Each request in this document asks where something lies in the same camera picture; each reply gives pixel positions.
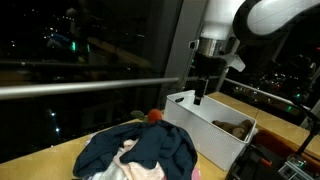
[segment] window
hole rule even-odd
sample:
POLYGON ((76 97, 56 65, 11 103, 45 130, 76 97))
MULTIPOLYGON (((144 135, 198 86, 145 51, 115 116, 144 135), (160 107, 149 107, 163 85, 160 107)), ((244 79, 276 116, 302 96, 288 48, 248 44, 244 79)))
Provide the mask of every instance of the window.
MULTIPOLYGON (((0 86, 162 78, 182 0, 3 2, 0 86)), ((0 101, 0 162, 132 119, 161 85, 0 101)))

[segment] metal railing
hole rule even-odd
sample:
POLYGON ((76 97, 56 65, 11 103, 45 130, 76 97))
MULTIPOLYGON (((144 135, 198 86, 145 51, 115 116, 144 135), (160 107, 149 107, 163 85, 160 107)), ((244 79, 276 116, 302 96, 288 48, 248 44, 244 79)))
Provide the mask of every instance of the metal railing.
POLYGON ((179 81, 179 78, 154 78, 154 79, 135 79, 135 80, 117 80, 117 81, 1 87, 0 100, 36 97, 36 96, 44 96, 44 95, 99 91, 99 90, 107 90, 107 89, 115 89, 115 88, 146 86, 146 85, 164 84, 164 83, 175 83, 178 81, 179 81))
MULTIPOLYGON (((220 76, 210 76, 209 79, 218 79, 220 76)), ((197 76, 192 76, 192 77, 187 77, 187 81, 197 81, 199 77, 197 76)))
MULTIPOLYGON (((266 95, 266 96, 268 96, 268 97, 270 97, 270 98, 273 98, 273 99, 275 99, 275 100, 281 101, 281 102, 283 102, 283 103, 296 106, 296 105, 293 104, 290 100, 285 99, 285 98, 282 98, 282 97, 280 97, 280 96, 276 96, 276 95, 274 95, 274 94, 271 94, 271 93, 262 91, 262 90, 260 90, 260 89, 257 89, 257 88, 254 88, 254 87, 251 87, 251 86, 248 86, 248 85, 239 83, 239 82, 237 82, 237 81, 234 81, 234 80, 231 80, 231 79, 228 79, 228 78, 225 78, 224 80, 227 81, 227 82, 229 82, 229 83, 232 83, 232 84, 235 84, 235 85, 238 85, 238 86, 241 86, 241 87, 244 87, 244 88, 247 88, 247 89, 256 91, 257 93, 266 95)), ((309 107, 307 107, 307 106, 303 106, 303 107, 304 107, 305 109, 307 109, 307 110, 310 110, 310 109, 311 109, 311 108, 309 108, 309 107)))

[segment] clothing pile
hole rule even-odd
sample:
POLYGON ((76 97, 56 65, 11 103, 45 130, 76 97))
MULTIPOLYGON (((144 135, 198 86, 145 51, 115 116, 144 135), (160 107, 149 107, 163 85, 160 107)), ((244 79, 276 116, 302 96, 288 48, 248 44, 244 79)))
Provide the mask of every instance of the clothing pile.
POLYGON ((93 180, 191 180, 197 153, 189 134, 166 121, 129 123, 93 136, 73 174, 93 180))

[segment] wooden table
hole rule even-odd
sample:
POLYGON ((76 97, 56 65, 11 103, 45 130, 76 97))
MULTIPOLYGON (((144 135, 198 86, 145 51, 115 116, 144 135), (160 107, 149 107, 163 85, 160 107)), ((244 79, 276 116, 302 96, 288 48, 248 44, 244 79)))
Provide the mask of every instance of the wooden table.
MULTIPOLYGON (((222 93, 213 93, 209 97, 216 99, 257 120, 259 128, 278 134, 294 146, 299 146, 308 131, 272 116, 257 108, 240 102, 222 93)), ((77 156, 84 148, 88 136, 84 136, 42 151, 0 164, 0 179, 4 180, 68 180, 72 175, 77 156)), ((317 136, 307 148, 310 154, 320 157, 320 137, 317 136)), ((202 180, 222 180, 227 172, 222 171, 208 159, 198 153, 196 167, 200 169, 202 180)))

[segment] white basket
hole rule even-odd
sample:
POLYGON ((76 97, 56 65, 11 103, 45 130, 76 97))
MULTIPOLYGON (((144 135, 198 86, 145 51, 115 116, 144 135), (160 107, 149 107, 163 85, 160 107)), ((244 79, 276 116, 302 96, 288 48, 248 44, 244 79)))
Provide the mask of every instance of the white basket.
POLYGON ((202 98, 200 106, 194 105, 194 92, 167 96, 164 119, 184 128, 197 151, 227 171, 252 138, 256 120, 207 96, 202 98), (244 141, 212 124, 218 120, 239 125, 245 119, 250 120, 253 127, 244 141))

